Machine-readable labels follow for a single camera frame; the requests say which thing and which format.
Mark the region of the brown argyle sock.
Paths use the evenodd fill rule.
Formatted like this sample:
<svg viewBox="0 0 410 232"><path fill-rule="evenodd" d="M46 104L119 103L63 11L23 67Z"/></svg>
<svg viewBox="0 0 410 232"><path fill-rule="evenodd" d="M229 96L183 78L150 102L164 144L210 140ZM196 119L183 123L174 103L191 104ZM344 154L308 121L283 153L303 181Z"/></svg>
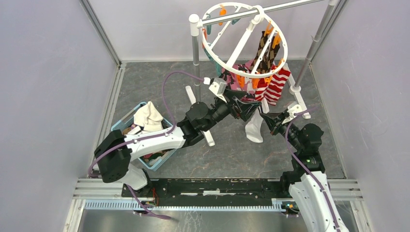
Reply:
<svg viewBox="0 0 410 232"><path fill-rule="evenodd" d="M268 37L269 37L269 35L268 35L268 36L264 36L264 31L262 31L262 36L261 36L260 41L259 41L259 45L258 45L258 49L257 49L257 54L256 54L256 56L255 56L253 62L251 63L250 67L249 67L249 70L250 70L250 71L255 67L255 64L256 64L256 62L258 61L259 56L262 54L262 50L263 50L263 48L264 48L264 46L265 46L265 44L266 44L266 42L267 42L267 40L268 40ZM269 51L270 44L271 44L271 42L269 43L267 49L265 50L264 54L262 55L262 60L263 60L264 55L266 55L266 53ZM262 73L261 73L262 60L260 61L259 65L258 65L257 68L256 68L256 72L258 72L258 73L260 73L260 74L262 74Z"/></svg>
<svg viewBox="0 0 410 232"><path fill-rule="evenodd" d="M269 51L264 55L262 60L261 73L269 73L276 68L275 58L280 49L281 38L276 36L270 44Z"/></svg>

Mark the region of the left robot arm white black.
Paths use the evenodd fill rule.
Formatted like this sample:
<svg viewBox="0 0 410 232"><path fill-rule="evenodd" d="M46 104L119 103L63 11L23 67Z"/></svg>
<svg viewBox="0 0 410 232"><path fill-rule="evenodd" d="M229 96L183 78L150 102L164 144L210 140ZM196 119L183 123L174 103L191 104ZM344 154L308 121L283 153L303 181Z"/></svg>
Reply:
<svg viewBox="0 0 410 232"><path fill-rule="evenodd" d="M242 101L244 91L225 90L223 99L215 97L214 104L204 102L191 105L185 117L172 127L145 134L124 135L121 130L111 131L94 151L104 183L122 182L131 187L140 197L148 196L152 184L147 174L133 168L131 162L147 154L185 148L204 139L203 132L231 115L248 121L261 106L259 101Z"/></svg>

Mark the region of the red white striped sock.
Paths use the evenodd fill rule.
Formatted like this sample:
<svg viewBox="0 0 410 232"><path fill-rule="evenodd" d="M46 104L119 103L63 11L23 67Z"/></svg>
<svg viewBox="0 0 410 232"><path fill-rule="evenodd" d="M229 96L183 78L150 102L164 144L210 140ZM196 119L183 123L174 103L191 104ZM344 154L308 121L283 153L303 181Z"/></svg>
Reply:
<svg viewBox="0 0 410 232"><path fill-rule="evenodd" d="M264 98L269 105L275 106L277 104L291 74L289 67L285 65L278 73L273 75L269 85L264 91Z"/></svg>

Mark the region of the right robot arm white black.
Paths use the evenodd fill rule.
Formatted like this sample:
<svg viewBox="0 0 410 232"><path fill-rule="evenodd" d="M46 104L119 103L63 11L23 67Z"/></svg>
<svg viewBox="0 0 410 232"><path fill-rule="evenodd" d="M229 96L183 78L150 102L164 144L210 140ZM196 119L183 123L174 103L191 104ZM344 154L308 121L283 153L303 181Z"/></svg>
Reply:
<svg viewBox="0 0 410 232"><path fill-rule="evenodd" d="M312 123L300 129L292 120L285 121L288 116L287 112L262 114L270 133L284 137L292 157L293 170L283 172L280 193L293 198L308 231L347 232L331 195L319 153L324 132Z"/></svg>

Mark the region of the white round clip hanger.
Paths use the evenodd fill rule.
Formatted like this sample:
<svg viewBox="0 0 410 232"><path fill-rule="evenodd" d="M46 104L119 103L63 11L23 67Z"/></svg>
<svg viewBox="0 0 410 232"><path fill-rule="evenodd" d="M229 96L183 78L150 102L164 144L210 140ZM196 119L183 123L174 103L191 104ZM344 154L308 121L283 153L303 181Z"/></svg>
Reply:
<svg viewBox="0 0 410 232"><path fill-rule="evenodd" d="M251 6L240 2L222 2L210 7L203 17L199 17L196 14L190 15L189 21L191 36L195 38L198 38L199 36L201 37L202 45L205 51L207 51L211 58L222 68L251 79L270 77L278 73L280 69L285 66L288 59L288 45L282 30L277 25L277 23L267 15L267 13L273 12L275 10L285 9L290 6L293 6L292 2L270 7L262 7L260 5ZM252 17L252 19L250 20L249 25L246 27L245 32L237 43L234 51L225 62L221 58L219 58L219 56L213 51L213 48L218 43L227 28L232 24L232 21L246 17ZM266 44L262 47L261 54L258 55L256 59L256 63L254 64L253 69L249 72L243 72L234 68L233 65L239 58L239 55L244 49L254 29L262 22L268 23L267 28L270 31L270 34L268 35ZM223 28L220 32L217 33L216 38L213 41L209 42L206 38L206 27L220 23L223 25ZM277 67L275 69L270 69L267 73L259 74L257 73L256 69L259 66L260 62L263 60L264 53L268 49L268 46L270 44L273 44L273 42L279 42L280 48L283 49L283 56L279 60L279 63L277 64Z"/></svg>

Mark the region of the white sock black stripes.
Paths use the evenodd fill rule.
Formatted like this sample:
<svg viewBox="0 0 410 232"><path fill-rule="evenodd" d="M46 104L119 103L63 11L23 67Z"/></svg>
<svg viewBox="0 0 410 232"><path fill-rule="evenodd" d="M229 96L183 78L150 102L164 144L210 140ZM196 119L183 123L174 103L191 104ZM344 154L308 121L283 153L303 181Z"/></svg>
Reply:
<svg viewBox="0 0 410 232"><path fill-rule="evenodd" d="M247 139L254 143L262 143L263 137L261 135L261 126L264 119L261 113L269 112L269 104L266 99L262 100L261 106L255 111L250 121L245 126L245 133Z"/></svg>

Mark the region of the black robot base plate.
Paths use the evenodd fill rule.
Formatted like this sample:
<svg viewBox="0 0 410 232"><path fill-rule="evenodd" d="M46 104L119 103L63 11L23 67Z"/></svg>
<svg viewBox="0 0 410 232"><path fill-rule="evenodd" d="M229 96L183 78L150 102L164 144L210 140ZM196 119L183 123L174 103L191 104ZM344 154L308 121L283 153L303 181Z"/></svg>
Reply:
<svg viewBox="0 0 410 232"><path fill-rule="evenodd" d="M159 178L152 179L141 200L158 197L159 206L271 206L273 199L291 199L279 179Z"/></svg>

